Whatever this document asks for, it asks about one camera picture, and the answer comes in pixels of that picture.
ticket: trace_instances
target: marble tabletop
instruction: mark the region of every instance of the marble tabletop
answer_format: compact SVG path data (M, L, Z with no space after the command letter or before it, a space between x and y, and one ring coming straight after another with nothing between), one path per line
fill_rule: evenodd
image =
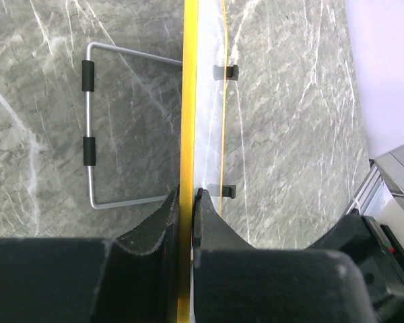
M266 248L335 222L368 171L342 0L226 1L225 220ZM0 0L0 236L118 236L159 203L95 211L82 166L89 41L181 60L182 1ZM181 72L94 52L100 202L178 184Z

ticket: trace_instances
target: black rubber grip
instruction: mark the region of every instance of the black rubber grip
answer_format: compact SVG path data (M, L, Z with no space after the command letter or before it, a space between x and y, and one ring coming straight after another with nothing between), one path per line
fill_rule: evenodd
M94 92L94 62L82 61L82 91Z
M96 138L82 137L83 144L83 165L96 165Z

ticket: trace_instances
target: yellow edge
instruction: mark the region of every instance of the yellow edge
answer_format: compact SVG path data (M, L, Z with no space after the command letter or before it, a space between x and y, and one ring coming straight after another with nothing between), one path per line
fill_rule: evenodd
M193 214L193 167L195 160L195 111L198 0L184 0L182 53L182 109L180 157L180 231L178 265L179 323L190 316L191 222Z
M223 85L223 125L222 125L222 161L220 164L220 187L223 186L223 167L224 167L224 132L226 127L226 67L228 66L228 22L226 21L226 8L222 0L223 23L224 23L224 85ZM220 215L223 212L223 196L220 190Z

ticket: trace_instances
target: thin yellow line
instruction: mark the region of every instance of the thin yellow line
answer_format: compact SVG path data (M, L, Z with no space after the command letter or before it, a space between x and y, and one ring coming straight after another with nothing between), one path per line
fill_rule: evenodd
M180 231L178 265L179 323L190 317L191 225L193 215L193 168L195 160L195 110L198 0L184 1L182 54L182 109L180 161Z
M226 127L226 68L228 66L228 22L226 20L226 8L222 0L223 22L224 22L224 85L223 85L223 125L222 125L222 160L220 164L220 187L223 186L223 168L224 168L224 137ZM223 190L220 189L220 215L223 212Z

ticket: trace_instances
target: metal bracket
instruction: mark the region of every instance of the metal bracket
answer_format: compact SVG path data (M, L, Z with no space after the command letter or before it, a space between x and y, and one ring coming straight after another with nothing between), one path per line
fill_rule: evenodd
M86 135L83 139L84 143L84 166L87 167L88 178L88 197L90 205L95 210L112 209L115 207L127 207L131 205L138 205L150 202L163 201L166 198L164 196L148 197L146 199L135 199L129 201L113 202L113 203L96 203L96 197L94 196L94 166L96 165L96 149L94 143L94 137L92 137L92 92L94 92L94 62L91 61L92 50L94 48L107 50L110 52L118 52L120 54L132 55L136 57L143 57L146 59L152 59L153 61L163 62L166 64L182 66L181 61L174 59L167 59L146 52L138 52L128 48L118 47L109 44L103 44L101 42L91 42L87 45L86 59L82 61L82 91L86 93Z

